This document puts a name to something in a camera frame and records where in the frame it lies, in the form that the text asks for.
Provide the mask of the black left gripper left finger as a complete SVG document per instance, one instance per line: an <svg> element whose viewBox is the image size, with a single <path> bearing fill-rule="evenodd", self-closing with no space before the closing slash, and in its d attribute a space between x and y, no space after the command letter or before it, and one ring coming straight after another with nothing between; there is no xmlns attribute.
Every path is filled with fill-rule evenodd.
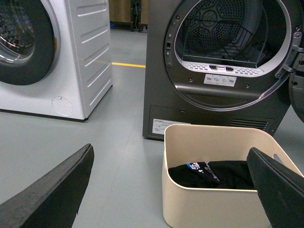
<svg viewBox="0 0 304 228"><path fill-rule="evenodd" d="M71 228L89 184L94 149L86 144L0 205L2 228Z"/></svg>

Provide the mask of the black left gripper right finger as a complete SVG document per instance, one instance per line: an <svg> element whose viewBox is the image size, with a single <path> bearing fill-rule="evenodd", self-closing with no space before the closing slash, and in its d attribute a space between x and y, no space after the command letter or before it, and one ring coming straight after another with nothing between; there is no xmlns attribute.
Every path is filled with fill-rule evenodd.
<svg viewBox="0 0 304 228"><path fill-rule="evenodd" d="M304 226L304 178L256 147L247 164L263 209L273 228Z"/></svg>

